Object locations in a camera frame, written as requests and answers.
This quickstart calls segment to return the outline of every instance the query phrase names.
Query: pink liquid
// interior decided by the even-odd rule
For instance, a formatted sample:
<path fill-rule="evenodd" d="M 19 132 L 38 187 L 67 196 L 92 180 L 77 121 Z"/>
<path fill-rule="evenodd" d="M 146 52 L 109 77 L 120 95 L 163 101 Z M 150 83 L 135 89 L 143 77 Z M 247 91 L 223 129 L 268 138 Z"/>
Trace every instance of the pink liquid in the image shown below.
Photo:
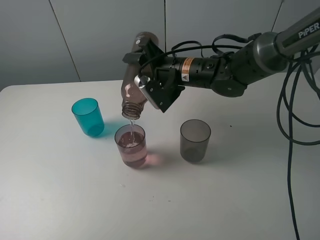
<path fill-rule="evenodd" d="M 122 148 L 120 155 L 124 164 L 132 168 L 138 168 L 146 162 L 147 147 L 144 136 L 134 131 L 123 134 L 118 142 Z"/>

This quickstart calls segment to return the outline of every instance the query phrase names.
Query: bottle mouth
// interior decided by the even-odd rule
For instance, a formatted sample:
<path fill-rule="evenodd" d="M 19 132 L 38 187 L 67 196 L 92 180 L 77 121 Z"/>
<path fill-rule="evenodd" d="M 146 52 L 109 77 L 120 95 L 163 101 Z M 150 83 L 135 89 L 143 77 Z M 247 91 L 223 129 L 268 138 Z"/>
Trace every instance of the bottle mouth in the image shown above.
<path fill-rule="evenodd" d="M 143 107 L 139 104 L 128 102 L 122 104 L 122 116 L 129 120 L 137 120 L 140 118 Z"/>

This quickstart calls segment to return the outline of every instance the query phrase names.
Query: plastic bottle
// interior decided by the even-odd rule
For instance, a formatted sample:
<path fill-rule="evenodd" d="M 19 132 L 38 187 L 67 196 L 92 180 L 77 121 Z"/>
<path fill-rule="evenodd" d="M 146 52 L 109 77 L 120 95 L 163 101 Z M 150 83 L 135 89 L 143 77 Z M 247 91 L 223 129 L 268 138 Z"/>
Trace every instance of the plastic bottle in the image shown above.
<path fill-rule="evenodd" d="M 131 52 L 141 50 L 139 43 L 143 38 L 150 38 L 154 44 L 158 45 L 158 38 L 151 32 L 140 32 L 134 40 Z M 140 118 L 144 105 L 147 102 L 146 97 L 134 83 L 136 75 L 138 75 L 140 65 L 128 64 L 121 86 L 122 101 L 122 116 L 130 120 Z"/>

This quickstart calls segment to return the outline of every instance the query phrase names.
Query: table surface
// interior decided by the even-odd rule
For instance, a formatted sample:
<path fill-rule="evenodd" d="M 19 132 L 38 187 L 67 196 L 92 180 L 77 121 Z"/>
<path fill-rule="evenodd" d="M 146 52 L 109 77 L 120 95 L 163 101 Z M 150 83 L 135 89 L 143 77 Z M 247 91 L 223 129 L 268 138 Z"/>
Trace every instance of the table surface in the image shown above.
<path fill-rule="evenodd" d="M 289 142 L 276 123 L 280 73 L 244 96 L 186 88 L 166 113 L 145 105 L 147 167 L 123 164 L 114 133 L 121 81 L 10 86 L 0 92 L 1 240 L 292 240 Z M 106 130 L 84 135 L 71 112 L 97 99 Z M 319 100 L 301 77 L 294 112 L 320 122 Z M 284 126 L 288 117 L 282 111 Z M 212 130 L 206 157 L 179 152 L 189 119 Z M 302 141 L 317 129 L 294 124 Z M 292 193 L 301 239 L 319 239 L 320 147 L 294 145 Z"/>

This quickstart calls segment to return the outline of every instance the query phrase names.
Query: cup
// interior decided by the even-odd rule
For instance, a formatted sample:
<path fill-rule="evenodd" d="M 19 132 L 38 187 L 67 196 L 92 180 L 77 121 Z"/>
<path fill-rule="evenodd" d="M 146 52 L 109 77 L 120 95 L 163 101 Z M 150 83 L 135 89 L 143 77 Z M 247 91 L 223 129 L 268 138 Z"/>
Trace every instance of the cup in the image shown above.
<path fill-rule="evenodd" d="M 180 154 L 190 163 L 200 162 L 206 155 L 211 129 L 198 119 L 185 121 L 180 128 Z"/>
<path fill-rule="evenodd" d="M 114 141 L 127 166 L 139 168 L 146 162 L 146 133 L 141 126 L 130 124 L 122 126 L 115 133 Z"/>
<path fill-rule="evenodd" d="M 71 110 L 85 135 L 96 137 L 103 132 L 105 124 L 97 100 L 80 99 L 73 104 Z"/>

